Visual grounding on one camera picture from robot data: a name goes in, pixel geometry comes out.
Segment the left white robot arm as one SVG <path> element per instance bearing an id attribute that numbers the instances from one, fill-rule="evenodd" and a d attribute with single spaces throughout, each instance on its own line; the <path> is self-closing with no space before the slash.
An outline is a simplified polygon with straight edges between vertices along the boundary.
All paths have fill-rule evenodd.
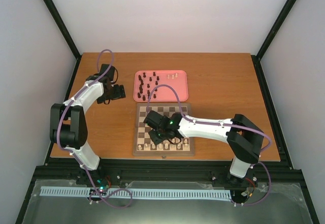
<path id="1" fill-rule="evenodd" d="M 96 185 L 105 181 L 106 172 L 98 167 L 100 157 L 87 142 L 85 114 L 95 102 L 107 105 L 126 97 L 124 86 L 118 85 L 117 79 L 117 69 L 103 64 L 74 96 L 62 104 L 53 104 L 50 110 L 50 141 L 73 156 L 80 168 L 89 170 L 87 177 Z"/>

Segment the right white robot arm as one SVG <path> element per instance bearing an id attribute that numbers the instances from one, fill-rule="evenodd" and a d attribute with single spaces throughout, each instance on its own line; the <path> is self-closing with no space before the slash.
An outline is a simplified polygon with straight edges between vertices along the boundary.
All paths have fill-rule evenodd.
<path id="1" fill-rule="evenodd" d="M 176 140 L 179 144 L 186 138 L 205 138 L 229 145 L 234 153 L 229 173 L 233 177 L 244 178 L 248 169 L 258 163 L 265 134 L 247 117 L 236 114 L 231 119 L 195 118 L 183 113 L 171 117 L 151 110 L 144 119 L 149 126 L 149 137 L 158 145 L 163 141 Z"/>

